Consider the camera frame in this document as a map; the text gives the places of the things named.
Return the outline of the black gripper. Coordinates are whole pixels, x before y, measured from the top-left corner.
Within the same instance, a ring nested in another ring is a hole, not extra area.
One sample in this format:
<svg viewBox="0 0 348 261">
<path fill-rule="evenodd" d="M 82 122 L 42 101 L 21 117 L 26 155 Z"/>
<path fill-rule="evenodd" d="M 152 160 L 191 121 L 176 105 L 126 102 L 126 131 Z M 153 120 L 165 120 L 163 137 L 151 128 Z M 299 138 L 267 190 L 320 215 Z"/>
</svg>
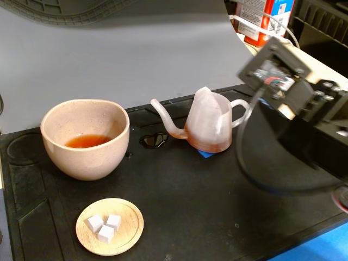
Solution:
<svg viewBox="0 0 348 261">
<path fill-rule="evenodd" d="M 298 80 L 285 92 L 279 112 L 289 120 L 297 117 L 315 125 L 345 100 L 347 91 L 335 81 L 321 79 L 313 84 L 307 80 Z"/>
</svg>

